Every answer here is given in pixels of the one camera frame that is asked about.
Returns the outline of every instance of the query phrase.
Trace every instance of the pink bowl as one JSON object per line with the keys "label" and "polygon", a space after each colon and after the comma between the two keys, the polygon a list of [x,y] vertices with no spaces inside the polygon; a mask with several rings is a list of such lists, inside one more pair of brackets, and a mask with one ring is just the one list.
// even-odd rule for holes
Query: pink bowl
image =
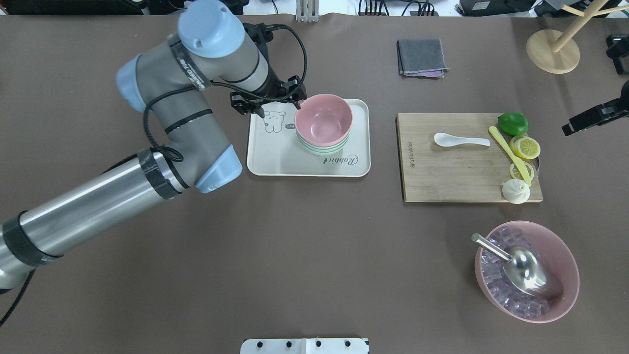
{"label": "pink bowl", "polygon": [[493,229],[489,235],[504,226],[522,230],[528,242],[539,252],[542,264],[562,282],[564,285],[564,293],[553,300],[550,310],[546,314],[542,314],[537,318],[522,318],[510,313],[489,293],[489,289],[482,277],[482,248],[479,248],[476,253],[474,268],[476,269],[476,280],[481,286],[482,292],[497,308],[522,321],[547,323],[560,319],[574,306],[574,303],[577,301],[577,296],[579,295],[579,270],[577,269],[577,263],[568,249],[568,246],[551,230],[530,221],[506,222]]}
{"label": "pink bowl", "polygon": [[338,144],[352,128],[352,109],[341,97],[323,93],[301,103],[295,115],[297,134],[318,147]]}

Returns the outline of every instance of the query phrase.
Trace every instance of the round wooden base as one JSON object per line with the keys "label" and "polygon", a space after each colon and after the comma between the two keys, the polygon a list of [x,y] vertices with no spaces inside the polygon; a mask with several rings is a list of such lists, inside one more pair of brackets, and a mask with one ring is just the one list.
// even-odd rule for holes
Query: round wooden base
{"label": "round wooden base", "polygon": [[526,53],[540,69],[553,74],[565,74],[577,67],[581,55],[577,43],[572,39],[557,53],[552,52],[551,46],[561,34],[562,32],[555,30],[542,30],[528,37]]}

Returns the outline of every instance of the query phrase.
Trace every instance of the light blue joint cap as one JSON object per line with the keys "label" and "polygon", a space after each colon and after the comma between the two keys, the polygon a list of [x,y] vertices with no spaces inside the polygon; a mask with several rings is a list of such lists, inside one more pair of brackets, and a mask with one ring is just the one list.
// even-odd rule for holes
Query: light blue joint cap
{"label": "light blue joint cap", "polygon": [[201,193],[209,193],[236,179],[242,172],[242,165],[234,151],[234,146],[230,145],[216,162],[195,185]]}
{"label": "light blue joint cap", "polygon": [[135,58],[118,70],[116,74],[116,84],[118,84],[118,91],[120,91],[122,97],[129,102],[131,107],[138,112],[144,112],[144,108],[146,108],[147,105],[140,95],[138,80],[135,76],[135,67],[138,64],[140,55],[141,54],[136,55]]}
{"label": "light blue joint cap", "polygon": [[242,22],[218,0],[197,0],[179,17],[181,43],[198,56],[221,58],[234,53],[245,39]]}

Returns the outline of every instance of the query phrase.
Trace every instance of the gray cloth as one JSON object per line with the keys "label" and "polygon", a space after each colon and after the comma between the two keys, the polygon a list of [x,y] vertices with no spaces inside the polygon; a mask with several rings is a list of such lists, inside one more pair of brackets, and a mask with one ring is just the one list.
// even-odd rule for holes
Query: gray cloth
{"label": "gray cloth", "polygon": [[443,77],[445,65],[440,39],[398,40],[400,75]]}

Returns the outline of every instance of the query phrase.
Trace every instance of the tabletop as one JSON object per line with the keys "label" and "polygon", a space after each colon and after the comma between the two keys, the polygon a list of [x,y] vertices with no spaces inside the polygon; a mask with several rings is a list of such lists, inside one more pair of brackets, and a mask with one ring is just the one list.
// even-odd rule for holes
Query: tabletop
{"label": "tabletop", "polygon": [[[626,78],[605,56],[604,40],[629,33],[629,22],[590,21],[574,37],[579,65],[559,76],[535,67],[525,43],[540,29],[567,28],[569,18],[242,20],[299,33],[309,96],[366,102],[369,173],[271,177],[245,167],[210,194],[189,190],[161,203],[39,269],[0,330],[1,352],[238,353],[249,338],[317,336],[368,338],[372,353],[629,351],[629,120],[570,137],[561,130],[620,96]],[[176,21],[0,16],[0,219],[148,147],[141,115],[114,79]],[[282,79],[300,74],[298,44],[276,33],[271,66]],[[445,77],[401,77],[402,38],[440,38],[451,68]],[[228,93],[205,91],[245,166],[249,121],[230,108]],[[542,146],[541,203],[403,202],[399,112],[502,111],[527,116]],[[509,317],[476,282],[470,235],[511,220],[548,227],[577,261],[581,292],[558,321]],[[16,293],[0,297],[2,313]]]}

